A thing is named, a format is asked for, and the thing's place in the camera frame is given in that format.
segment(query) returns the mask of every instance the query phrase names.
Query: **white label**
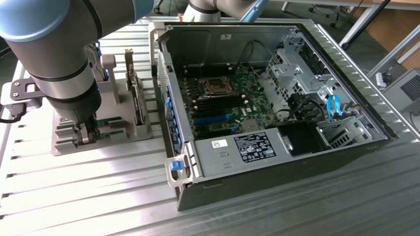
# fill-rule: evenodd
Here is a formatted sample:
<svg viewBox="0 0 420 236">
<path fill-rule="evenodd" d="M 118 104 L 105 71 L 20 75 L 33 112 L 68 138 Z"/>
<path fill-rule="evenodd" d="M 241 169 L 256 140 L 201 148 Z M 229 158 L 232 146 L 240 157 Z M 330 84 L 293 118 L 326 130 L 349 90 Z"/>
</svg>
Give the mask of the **white label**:
<svg viewBox="0 0 420 236">
<path fill-rule="evenodd" d="M 232 38 L 232 35 L 230 34 L 222 34 L 220 36 L 220 40 L 229 40 Z"/>
<path fill-rule="evenodd" d="M 221 139 L 221 140 L 212 141 L 210 145 L 212 145 L 212 148 L 221 148 L 221 147 L 228 146 L 228 142 L 225 141 L 225 139 Z"/>
</svg>

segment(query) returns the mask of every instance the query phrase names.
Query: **blue latch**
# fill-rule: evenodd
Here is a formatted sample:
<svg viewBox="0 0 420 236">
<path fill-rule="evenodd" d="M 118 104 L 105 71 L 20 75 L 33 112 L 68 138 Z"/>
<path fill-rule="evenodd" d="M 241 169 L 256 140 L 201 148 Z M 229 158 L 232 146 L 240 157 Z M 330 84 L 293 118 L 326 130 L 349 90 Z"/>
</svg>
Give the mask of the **blue latch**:
<svg viewBox="0 0 420 236">
<path fill-rule="evenodd" d="M 326 111 L 328 111 L 328 121 L 330 122 L 330 104 L 334 100 L 334 113 L 338 114 L 338 116 L 342 115 L 342 111 L 340 110 L 340 100 L 338 100 L 338 96 L 337 95 L 330 95 L 328 97 L 328 100 L 326 100 Z"/>
<path fill-rule="evenodd" d="M 170 168 L 170 171 L 180 171 L 182 170 L 185 167 L 184 167 L 184 162 L 182 161 L 172 161 L 169 163 L 169 168 Z"/>
</svg>

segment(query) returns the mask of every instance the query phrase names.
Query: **wall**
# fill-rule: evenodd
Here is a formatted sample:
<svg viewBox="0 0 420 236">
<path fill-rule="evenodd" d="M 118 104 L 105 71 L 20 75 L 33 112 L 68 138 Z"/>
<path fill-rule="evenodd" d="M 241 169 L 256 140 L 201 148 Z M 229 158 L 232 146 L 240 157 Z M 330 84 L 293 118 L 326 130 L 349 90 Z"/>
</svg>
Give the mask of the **wall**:
<svg viewBox="0 0 420 236">
<path fill-rule="evenodd" d="M 360 8 L 356 11 L 354 16 L 357 18 L 362 14 L 364 10 L 365 8 Z M 384 9 L 369 24 L 366 32 L 381 44 L 381 46 L 390 51 L 418 24 L 420 11 Z M 404 53 L 416 44 L 416 42 L 408 46 Z M 412 55 L 402 65 L 406 69 L 420 67 L 420 51 Z"/>
</svg>

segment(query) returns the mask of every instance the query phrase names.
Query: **black plastic bracket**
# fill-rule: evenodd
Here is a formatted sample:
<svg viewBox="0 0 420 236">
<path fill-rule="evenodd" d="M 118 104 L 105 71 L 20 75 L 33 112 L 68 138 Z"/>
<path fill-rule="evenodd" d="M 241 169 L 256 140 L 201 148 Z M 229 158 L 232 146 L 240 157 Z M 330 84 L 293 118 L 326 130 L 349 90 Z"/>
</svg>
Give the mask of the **black plastic bracket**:
<svg viewBox="0 0 420 236">
<path fill-rule="evenodd" d="M 28 91 L 29 86 L 34 86 L 33 91 Z M 10 86 L 10 99 L 13 101 L 21 101 L 26 99 L 42 98 L 45 94 L 40 91 L 40 88 L 33 82 L 32 77 L 28 79 L 14 80 Z"/>
</svg>

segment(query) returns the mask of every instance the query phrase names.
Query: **table leg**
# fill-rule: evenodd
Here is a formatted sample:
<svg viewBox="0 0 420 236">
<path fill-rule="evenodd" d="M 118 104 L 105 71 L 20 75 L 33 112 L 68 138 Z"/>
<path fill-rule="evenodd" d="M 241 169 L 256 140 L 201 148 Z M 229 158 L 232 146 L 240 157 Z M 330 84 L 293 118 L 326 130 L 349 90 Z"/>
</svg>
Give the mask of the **table leg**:
<svg viewBox="0 0 420 236">
<path fill-rule="evenodd" d="M 288 11 L 288 7 L 289 7 L 289 2 L 285 1 L 281 7 L 281 11 L 286 12 Z"/>
<path fill-rule="evenodd" d="M 350 38 L 354 36 L 361 25 L 366 22 L 369 17 L 373 15 L 374 10 L 377 8 L 378 8 L 378 4 L 374 4 L 372 7 L 366 8 L 365 12 L 361 14 L 358 20 L 356 21 L 353 27 L 349 29 L 346 35 L 344 36 L 341 42 L 338 43 L 340 46 L 342 46 L 342 44 L 346 43 L 350 40 Z"/>
</svg>

